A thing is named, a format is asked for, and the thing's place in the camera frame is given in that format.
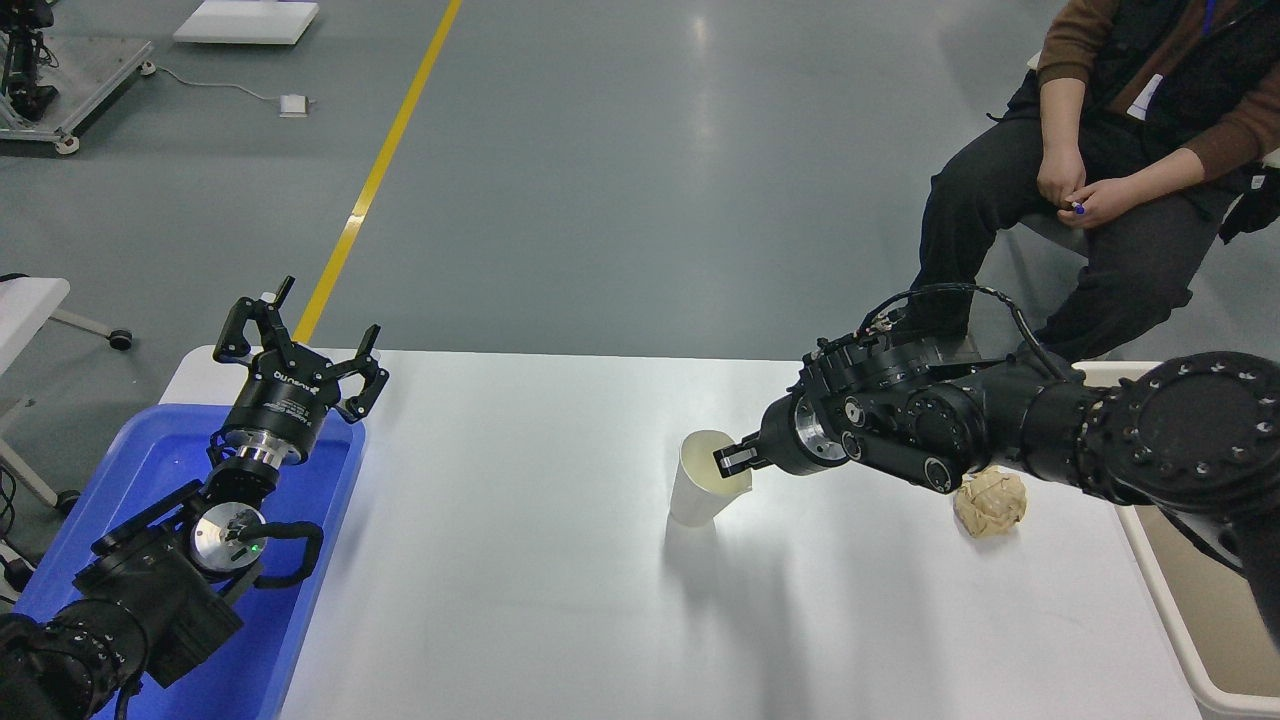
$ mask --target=white chair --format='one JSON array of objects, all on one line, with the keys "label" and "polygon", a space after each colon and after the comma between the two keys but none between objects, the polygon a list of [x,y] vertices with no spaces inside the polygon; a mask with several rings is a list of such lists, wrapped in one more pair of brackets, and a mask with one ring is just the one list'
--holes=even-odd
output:
[{"label": "white chair", "polygon": [[[125,351],[133,346],[133,334],[123,328],[110,328],[102,323],[60,310],[70,283],[61,278],[9,277],[0,282],[0,373],[9,369],[14,357],[47,320],[70,325],[106,338],[110,346]],[[4,430],[26,405],[26,398],[0,401],[0,432]],[[41,502],[67,515],[76,505],[76,491],[54,492],[9,443],[0,439],[0,468],[22,483]]]}]

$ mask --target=paper cup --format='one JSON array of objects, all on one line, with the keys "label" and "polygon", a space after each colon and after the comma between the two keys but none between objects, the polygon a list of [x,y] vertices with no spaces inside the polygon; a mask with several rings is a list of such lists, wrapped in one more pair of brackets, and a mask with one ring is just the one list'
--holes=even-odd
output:
[{"label": "paper cup", "polygon": [[719,430],[698,430],[680,446],[676,484],[671,488],[671,516],[681,525],[699,528],[710,523],[735,497],[751,489],[751,471],[722,478],[714,452],[733,445]]}]

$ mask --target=lanyard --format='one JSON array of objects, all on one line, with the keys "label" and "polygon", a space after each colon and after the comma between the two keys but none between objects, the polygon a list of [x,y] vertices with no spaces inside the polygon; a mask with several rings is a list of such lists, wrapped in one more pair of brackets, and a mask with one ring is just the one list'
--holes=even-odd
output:
[{"label": "lanyard", "polygon": [[1217,0],[1206,0],[1204,3],[1204,37],[1208,37],[1211,29],[1213,29],[1213,5]]}]

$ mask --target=blue tray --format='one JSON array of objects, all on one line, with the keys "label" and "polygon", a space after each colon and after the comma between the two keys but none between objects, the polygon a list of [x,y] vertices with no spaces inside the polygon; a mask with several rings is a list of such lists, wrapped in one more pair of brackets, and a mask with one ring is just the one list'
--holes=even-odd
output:
[{"label": "blue tray", "polygon": [[[44,623],[79,597],[76,573],[93,561],[90,546],[169,492],[209,474],[205,448],[228,407],[157,405],[120,429],[97,471],[49,548],[14,612]],[[325,542],[315,574],[280,591],[250,588],[234,605],[244,626],[205,664],[168,689],[150,676],[129,701],[131,720],[271,720],[284,703],[320,582],[333,555],[365,446],[362,425],[330,414],[307,462],[280,469],[280,484],[262,503],[271,521],[311,520]],[[273,541],[262,556],[268,575],[287,575],[302,560],[302,541]],[[95,720],[110,720],[110,702]]]}]

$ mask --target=caster wheel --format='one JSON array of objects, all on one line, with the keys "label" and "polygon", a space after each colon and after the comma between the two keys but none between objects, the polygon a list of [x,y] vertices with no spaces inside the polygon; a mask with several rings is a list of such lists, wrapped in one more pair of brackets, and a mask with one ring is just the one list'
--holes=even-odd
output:
[{"label": "caster wheel", "polygon": [[129,331],[111,331],[111,334],[106,336],[106,342],[110,343],[111,348],[124,352],[133,347],[133,333]]},{"label": "caster wheel", "polygon": [[72,507],[76,507],[76,501],[79,500],[79,491],[64,489],[58,493],[58,502],[54,505],[54,510],[67,515],[72,514]]},{"label": "caster wheel", "polygon": [[74,135],[68,135],[54,143],[54,150],[56,150],[59,155],[72,155],[79,150],[79,138]]}]

